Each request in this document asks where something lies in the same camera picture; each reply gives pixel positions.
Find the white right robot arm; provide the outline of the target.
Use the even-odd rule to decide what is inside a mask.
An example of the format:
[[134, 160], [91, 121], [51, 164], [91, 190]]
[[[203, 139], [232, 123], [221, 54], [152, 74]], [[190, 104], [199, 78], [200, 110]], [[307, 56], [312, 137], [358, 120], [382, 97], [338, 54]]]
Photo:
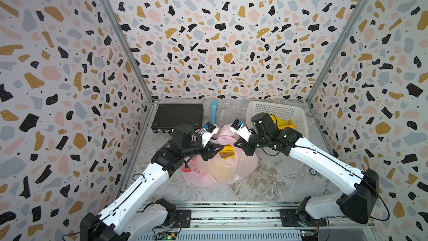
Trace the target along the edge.
[[339, 189], [325, 196], [305, 197], [294, 214], [284, 215], [285, 221], [310, 226], [330, 217], [347, 217], [359, 224], [367, 224], [373, 218], [372, 211], [381, 200], [377, 172], [370, 168], [362, 171], [340, 161], [295, 129], [280, 128], [271, 114], [259, 113], [251, 122], [252, 129], [238, 119], [230, 126], [230, 131], [239, 135], [235, 146], [246, 156], [253, 156], [256, 149], [267, 147], [306, 164]]

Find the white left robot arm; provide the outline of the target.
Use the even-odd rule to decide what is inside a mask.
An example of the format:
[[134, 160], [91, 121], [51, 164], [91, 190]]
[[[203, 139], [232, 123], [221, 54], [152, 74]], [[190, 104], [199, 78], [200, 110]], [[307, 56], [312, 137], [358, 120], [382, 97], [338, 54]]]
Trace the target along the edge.
[[177, 170], [195, 156], [207, 161], [224, 147], [211, 142], [219, 129], [207, 122], [199, 132], [190, 125], [178, 125], [171, 138], [137, 174], [134, 183], [98, 215], [88, 213], [76, 233], [81, 241], [131, 241], [153, 233], [156, 241], [169, 241], [189, 226], [191, 212], [177, 210], [166, 199], [147, 203], [149, 197]]

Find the pink plastic bag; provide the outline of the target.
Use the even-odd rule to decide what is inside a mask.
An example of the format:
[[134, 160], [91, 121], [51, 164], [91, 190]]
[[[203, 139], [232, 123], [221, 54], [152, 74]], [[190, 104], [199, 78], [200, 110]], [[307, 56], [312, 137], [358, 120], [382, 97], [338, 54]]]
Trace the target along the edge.
[[225, 125], [215, 134], [212, 143], [219, 145], [232, 145], [235, 150], [235, 160], [224, 160], [219, 153], [214, 158], [204, 161], [201, 156], [196, 156], [188, 167], [182, 167], [184, 179], [195, 187], [213, 187], [217, 184], [233, 184], [243, 180], [254, 173], [259, 158], [256, 155], [246, 156], [244, 151], [234, 146], [239, 135], [230, 131], [231, 125]]

